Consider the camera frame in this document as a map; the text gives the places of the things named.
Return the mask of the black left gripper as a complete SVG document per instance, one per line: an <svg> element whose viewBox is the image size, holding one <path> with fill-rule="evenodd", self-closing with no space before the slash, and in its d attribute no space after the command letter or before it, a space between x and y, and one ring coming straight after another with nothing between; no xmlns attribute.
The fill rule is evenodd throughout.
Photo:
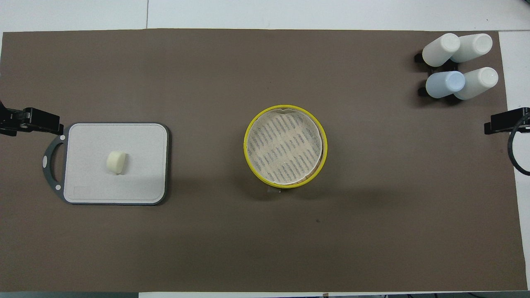
<svg viewBox="0 0 530 298"><path fill-rule="evenodd" d="M0 101L0 133L2 135L17 136L23 119L23 110L8 109ZM36 108L25 108L25 126L34 131L49 132L51 134L62 134L64 132L64 125L60 123L58 115Z"/></svg>

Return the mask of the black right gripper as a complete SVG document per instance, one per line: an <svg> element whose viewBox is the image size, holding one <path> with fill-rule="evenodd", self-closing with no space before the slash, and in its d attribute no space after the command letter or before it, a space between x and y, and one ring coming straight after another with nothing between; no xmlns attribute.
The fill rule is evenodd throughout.
<svg viewBox="0 0 530 298"><path fill-rule="evenodd" d="M491 135L498 132L509 132L518 121L518 132L530 132L530 108L523 109L520 118L520 110L508 110L503 113L490 115L490 121L484 124L484 134Z"/></svg>

